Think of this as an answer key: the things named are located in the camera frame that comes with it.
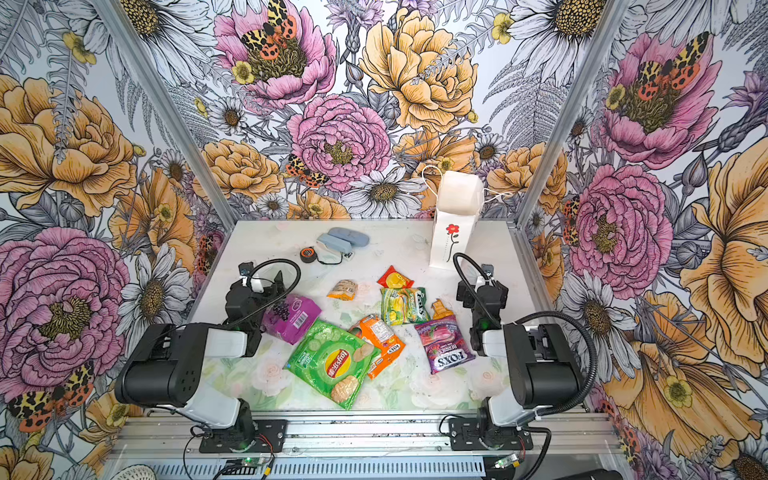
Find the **purple snack packet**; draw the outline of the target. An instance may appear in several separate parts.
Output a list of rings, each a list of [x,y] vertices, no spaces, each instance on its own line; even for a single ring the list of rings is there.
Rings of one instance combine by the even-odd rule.
[[[310,298],[289,294],[270,307],[263,316],[264,332],[291,345],[302,340],[322,310]]]

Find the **green Lays chips bag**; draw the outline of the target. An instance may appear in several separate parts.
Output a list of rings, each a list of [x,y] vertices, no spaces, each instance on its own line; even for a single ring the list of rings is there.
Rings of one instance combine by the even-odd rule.
[[[380,350],[366,340],[317,320],[298,343],[284,369],[339,407],[350,410],[379,353]]]

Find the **white paper bag red flower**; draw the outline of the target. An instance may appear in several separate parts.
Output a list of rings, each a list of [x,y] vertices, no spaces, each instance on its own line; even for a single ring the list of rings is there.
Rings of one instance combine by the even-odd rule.
[[[436,197],[429,266],[447,270],[453,267],[453,255],[466,251],[488,189],[475,174],[452,170],[442,173],[430,165],[421,172],[423,181],[427,173],[440,177],[437,188],[426,184]]]

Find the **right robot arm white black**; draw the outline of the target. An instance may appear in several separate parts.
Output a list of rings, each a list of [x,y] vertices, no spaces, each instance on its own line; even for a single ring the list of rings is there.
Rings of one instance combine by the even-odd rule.
[[[533,447],[524,428],[546,407],[559,406],[580,391],[584,380],[561,327],[556,323],[494,324],[506,307],[508,289],[481,279],[461,281],[456,299],[472,313],[470,345],[474,353],[495,358],[510,385],[485,397],[474,418],[449,421],[454,451],[517,450]]]

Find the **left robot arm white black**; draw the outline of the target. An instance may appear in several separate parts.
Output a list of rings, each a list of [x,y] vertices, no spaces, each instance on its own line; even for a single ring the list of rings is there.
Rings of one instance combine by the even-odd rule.
[[[254,356],[264,335],[265,311],[285,295],[282,273],[271,279],[242,274],[226,295],[223,323],[147,328],[117,377],[117,400],[176,412],[196,422],[208,444],[204,452],[264,445],[249,404],[205,383],[202,371],[207,359]]]

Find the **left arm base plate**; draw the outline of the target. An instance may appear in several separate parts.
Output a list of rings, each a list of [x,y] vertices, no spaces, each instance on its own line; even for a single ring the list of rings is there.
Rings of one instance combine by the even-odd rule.
[[[252,421],[250,426],[214,429],[204,436],[199,451],[203,454],[280,453],[287,426],[286,420],[261,419]]]

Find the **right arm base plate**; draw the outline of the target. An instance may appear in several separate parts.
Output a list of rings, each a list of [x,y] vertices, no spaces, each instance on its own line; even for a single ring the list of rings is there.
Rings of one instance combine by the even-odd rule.
[[[498,427],[485,419],[448,416],[442,426],[453,451],[531,450],[530,434],[515,427]]]

